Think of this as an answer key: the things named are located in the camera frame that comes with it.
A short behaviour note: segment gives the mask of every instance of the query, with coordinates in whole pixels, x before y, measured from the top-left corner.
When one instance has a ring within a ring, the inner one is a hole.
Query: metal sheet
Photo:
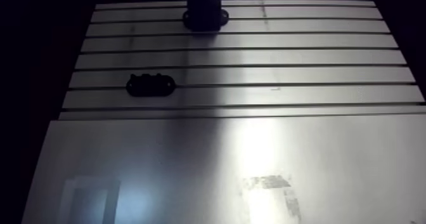
[[[23,224],[54,224],[82,175],[120,181],[115,224],[424,223],[425,127],[426,115],[53,121]]]
[[[193,109],[193,110],[111,110],[62,112],[59,120],[91,119],[173,119],[189,117],[293,117],[320,115],[366,114],[426,114],[426,106],[352,106],[352,107],[268,107],[243,109]]]
[[[123,90],[69,91],[63,108],[160,108],[330,103],[424,102],[417,86],[317,86],[177,89],[167,97],[135,98]]]
[[[237,0],[222,1],[222,6],[367,6],[374,7],[373,1],[345,1],[345,0]],[[97,10],[126,9],[126,8],[165,8],[186,7],[186,1],[144,2],[97,4]]]
[[[218,69],[74,72],[70,88],[124,87],[130,74],[161,73],[180,86],[222,84],[300,84],[415,82],[408,67],[250,67]]]
[[[187,66],[401,65],[398,50],[231,50],[80,55],[77,69]]]
[[[157,8],[141,10],[95,11],[92,22],[128,22],[152,20],[181,20],[186,8]],[[305,6],[305,7],[230,7],[230,19],[243,18],[367,18],[382,19],[376,8]]]
[[[380,32],[388,33],[384,21],[374,20],[230,20],[219,31],[248,32]],[[134,36],[191,34],[182,22],[102,23],[92,24],[86,36]]]
[[[388,34],[222,34],[86,39],[82,52],[225,48],[397,48]]]

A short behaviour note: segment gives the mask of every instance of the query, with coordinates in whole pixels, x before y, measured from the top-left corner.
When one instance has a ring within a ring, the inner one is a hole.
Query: aluminum t-slot table
[[[426,109],[371,1],[99,4],[23,224],[425,223]],[[130,74],[174,78],[131,97]]]

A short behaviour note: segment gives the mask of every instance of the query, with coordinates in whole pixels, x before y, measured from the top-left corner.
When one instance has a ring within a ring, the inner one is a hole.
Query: black clamp
[[[176,89],[176,83],[171,76],[157,74],[131,74],[126,84],[126,90],[131,96],[168,96]]]

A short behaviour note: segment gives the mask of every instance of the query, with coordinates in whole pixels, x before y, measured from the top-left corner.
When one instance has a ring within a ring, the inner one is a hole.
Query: silver metal
[[[221,50],[80,55],[77,69],[206,65],[403,65],[399,50]]]
[[[85,39],[82,52],[215,48],[398,48],[388,34],[219,34]]]
[[[99,10],[93,12],[92,22],[129,22],[150,20],[181,20],[186,8],[157,8],[141,10]],[[326,6],[259,6],[226,8],[229,18],[368,18],[382,19],[376,8]]]
[[[295,117],[320,115],[366,115],[366,114],[426,114],[426,107],[419,105],[348,106],[348,107],[268,107],[233,109],[191,110],[120,110],[62,112],[60,120],[93,119],[173,119],[173,118],[227,118],[227,117]]]
[[[245,32],[389,32],[380,20],[230,20],[219,33]],[[86,36],[192,34],[182,22],[92,24]]]
[[[417,86],[296,86],[176,89],[166,97],[132,97],[123,90],[69,91],[63,108],[193,107],[424,102]]]
[[[131,74],[161,73],[180,86],[415,82],[409,67],[241,67],[74,72],[70,88],[124,87]]]
[[[238,0],[222,1],[222,6],[367,6],[375,7],[373,1],[345,1],[345,0]],[[186,1],[143,2],[97,4],[97,10],[134,9],[134,8],[164,8],[186,7]]]
[[[22,223],[55,223],[80,176],[120,182],[115,224],[424,223],[424,127],[426,115],[53,121]]]

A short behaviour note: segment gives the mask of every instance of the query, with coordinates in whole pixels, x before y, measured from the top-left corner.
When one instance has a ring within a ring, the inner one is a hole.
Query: dark background
[[[12,55],[28,74],[29,141],[19,144],[20,177],[14,193],[20,222],[49,121],[58,117],[75,61],[96,3],[182,0],[2,0],[3,32],[12,34]],[[425,69],[423,0],[373,0],[400,45],[423,95]]]

